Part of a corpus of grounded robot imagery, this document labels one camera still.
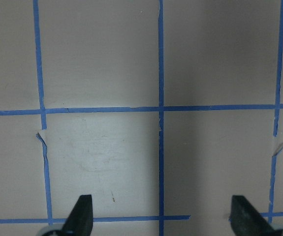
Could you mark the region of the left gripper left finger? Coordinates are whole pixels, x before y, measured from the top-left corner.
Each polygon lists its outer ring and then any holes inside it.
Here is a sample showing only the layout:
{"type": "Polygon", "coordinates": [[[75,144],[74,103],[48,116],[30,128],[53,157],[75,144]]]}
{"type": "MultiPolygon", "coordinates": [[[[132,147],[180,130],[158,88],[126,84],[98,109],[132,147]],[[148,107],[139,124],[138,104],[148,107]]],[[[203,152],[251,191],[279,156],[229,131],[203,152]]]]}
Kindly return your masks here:
{"type": "Polygon", "coordinates": [[[93,229],[93,201],[91,195],[81,195],[61,231],[63,236],[90,236],[93,229]]]}

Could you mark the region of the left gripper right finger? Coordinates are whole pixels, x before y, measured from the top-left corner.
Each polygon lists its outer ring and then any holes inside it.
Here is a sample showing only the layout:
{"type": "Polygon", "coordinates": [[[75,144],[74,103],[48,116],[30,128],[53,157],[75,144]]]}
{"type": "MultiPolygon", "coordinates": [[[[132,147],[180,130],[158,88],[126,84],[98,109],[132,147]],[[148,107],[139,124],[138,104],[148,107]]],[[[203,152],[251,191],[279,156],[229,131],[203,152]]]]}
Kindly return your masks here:
{"type": "Polygon", "coordinates": [[[275,231],[242,195],[231,198],[230,226],[236,236],[270,236],[275,231]]]}

